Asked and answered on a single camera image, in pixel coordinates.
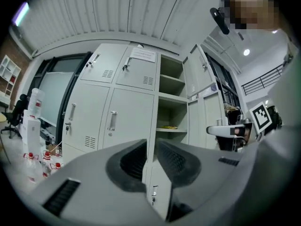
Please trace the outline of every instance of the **cable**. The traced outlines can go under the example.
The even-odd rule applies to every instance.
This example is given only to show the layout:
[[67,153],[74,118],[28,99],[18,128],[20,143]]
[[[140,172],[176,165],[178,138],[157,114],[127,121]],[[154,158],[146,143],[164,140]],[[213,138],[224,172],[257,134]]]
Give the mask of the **cable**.
[[63,141],[61,141],[59,144],[56,145],[55,148],[53,148],[50,152],[53,152]]

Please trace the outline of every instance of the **yellow object on shelf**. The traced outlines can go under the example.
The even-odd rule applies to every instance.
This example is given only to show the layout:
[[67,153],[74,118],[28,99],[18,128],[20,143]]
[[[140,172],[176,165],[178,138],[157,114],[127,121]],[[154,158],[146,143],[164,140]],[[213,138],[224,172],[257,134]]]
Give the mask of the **yellow object on shelf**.
[[177,126],[162,126],[163,129],[178,129]]

